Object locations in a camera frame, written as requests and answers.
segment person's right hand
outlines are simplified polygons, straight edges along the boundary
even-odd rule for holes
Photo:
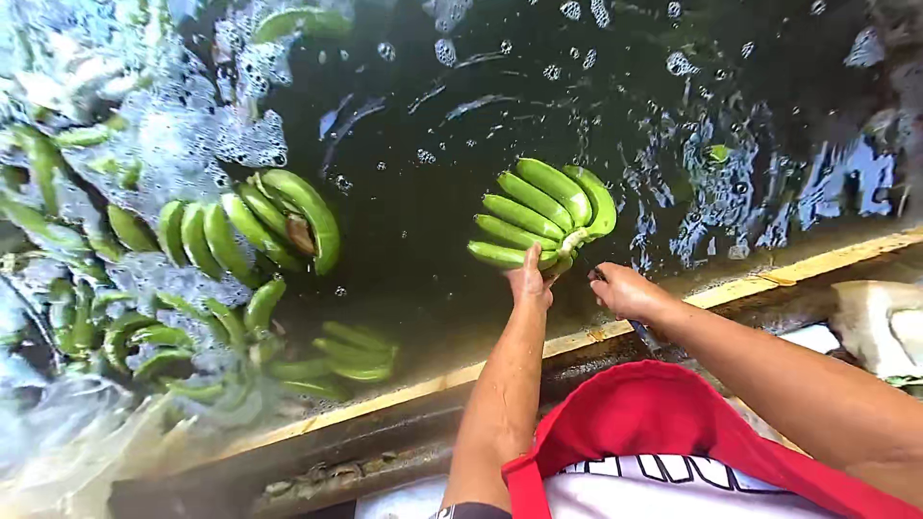
[[[666,290],[648,281],[628,267],[615,263],[600,263],[590,271],[590,288],[596,294],[596,304],[609,308],[618,319],[639,320],[650,323],[658,312],[668,311],[676,299]]]

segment person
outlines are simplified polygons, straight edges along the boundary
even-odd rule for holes
[[[465,408],[436,517],[923,516],[923,405],[612,263],[590,273],[599,305],[684,347],[810,457],[758,436],[698,375],[652,360],[595,375],[536,429],[554,282],[539,253],[506,272],[513,309]]]

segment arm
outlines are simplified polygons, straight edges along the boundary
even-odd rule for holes
[[[604,263],[597,302],[649,323],[818,461],[923,508],[923,405],[867,372],[675,299]]]
[[[538,271],[541,248],[526,253],[523,267],[507,272],[513,311],[487,358],[461,418],[442,507],[474,501],[509,512],[500,467],[529,450],[538,413],[545,314],[550,286]]]

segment red apron strap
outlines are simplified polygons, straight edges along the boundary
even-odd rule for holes
[[[514,518],[551,519],[542,475],[532,456],[526,454],[506,464],[503,479],[509,489]]]

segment soapy water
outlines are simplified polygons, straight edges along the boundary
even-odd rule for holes
[[[883,59],[874,30],[861,29],[868,26],[861,9],[794,1],[760,12],[662,0],[340,2],[331,5],[354,21],[346,37],[253,43],[258,21],[281,5],[207,6],[153,45],[106,40],[103,29],[114,22],[91,22],[109,18],[85,7],[77,23],[49,25],[119,65],[101,61],[93,88],[60,100],[59,111],[96,122],[104,106],[128,122],[103,144],[64,151],[93,192],[62,183],[62,216],[98,228],[102,197],[155,226],[172,199],[211,203],[255,169],[296,172],[334,210],[342,258],[326,277],[285,273],[289,292],[273,318],[304,347],[323,320],[387,331],[406,350],[398,383],[477,357],[489,341],[474,332],[502,325],[505,287],[464,243],[476,236],[470,222],[480,196],[499,192],[494,177],[517,156],[589,167],[619,210],[616,232],[585,247],[573,275],[556,285],[552,333],[589,319],[580,271],[594,262],[671,276],[786,247],[832,218],[895,210],[882,195],[898,183],[893,150],[862,135],[871,114],[856,108],[868,105],[859,101],[871,90],[869,68]],[[834,13],[855,27],[823,25]],[[70,45],[52,33],[40,36],[55,48]],[[799,45],[817,34],[840,46],[801,55]],[[34,73],[72,80],[59,69]],[[120,87],[134,70],[149,70],[150,84]],[[825,133],[831,111],[857,112],[846,137]],[[722,161],[710,156],[714,145],[729,149]],[[0,153],[21,165],[15,153]],[[94,169],[109,158],[141,165],[137,189]],[[41,204],[32,185],[17,196]],[[237,240],[255,265],[254,249]],[[13,279],[41,304],[39,287],[64,267],[31,261]],[[138,311],[197,338],[194,380],[213,380],[233,364],[200,323],[151,301],[166,290],[197,308],[206,297],[240,306],[249,289],[231,276],[217,282],[177,269],[159,253],[128,254],[105,269],[117,288],[138,296]],[[23,313],[11,315],[16,328]],[[142,347],[131,364],[150,353]],[[266,402],[248,401],[247,409]]]

